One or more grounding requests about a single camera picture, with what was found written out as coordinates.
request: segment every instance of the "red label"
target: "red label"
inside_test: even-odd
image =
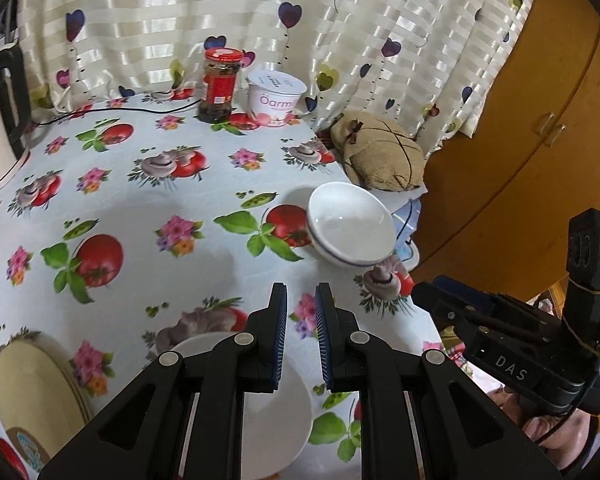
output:
[[[208,83],[205,93],[205,101],[213,105],[222,105],[231,100],[234,95],[235,74],[231,75],[209,75],[205,76]]]

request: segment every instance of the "kettle handle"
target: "kettle handle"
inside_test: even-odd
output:
[[[22,137],[31,119],[31,103],[29,102],[29,89],[24,73],[24,58],[17,44],[0,50],[0,71],[9,69],[11,73],[11,86],[13,88],[13,100],[18,109],[18,124],[9,132],[11,143]]]

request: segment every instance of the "cabinet handle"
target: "cabinet handle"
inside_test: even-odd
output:
[[[549,125],[549,123],[552,121],[552,119],[554,117],[555,117],[555,114],[553,112],[547,112],[542,116],[542,120],[538,124],[538,129],[536,130],[536,133],[540,137],[544,136],[544,130],[547,128],[547,126]]]
[[[548,135],[547,140],[544,142],[544,145],[548,148],[552,148],[555,144],[555,141],[558,140],[560,134],[565,130],[567,126],[565,124],[558,124],[551,133]]]

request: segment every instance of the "table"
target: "table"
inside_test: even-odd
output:
[[[184,104],[113,100],[30,134],[30,159],[0,191],[0,348],[14,336],[52,341],[97,412],[184,338],[240,330],[283,282],[285,355],[312,391],[315,422],[314,444],[280,478],[359,478],[355,395],[324,391],[315,285],[329,282],[339,306],[397,349],[439,347],[432,320],[307,245],[310,193],[347,180],[308,126],[256,128],[241,108],[216,125],[195,108],[167,113]]]

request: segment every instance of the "human hand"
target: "human hand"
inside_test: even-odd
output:
[[[531,440],[538,440],[561,419],[550,415],[529,418],[520,406],[520,396],[506,387],[493,390],[489,396]],[[589,419],[588,413],[576,410],[558,431],[540,444],[558,469],[566,468],[584,449],[589,436]]]

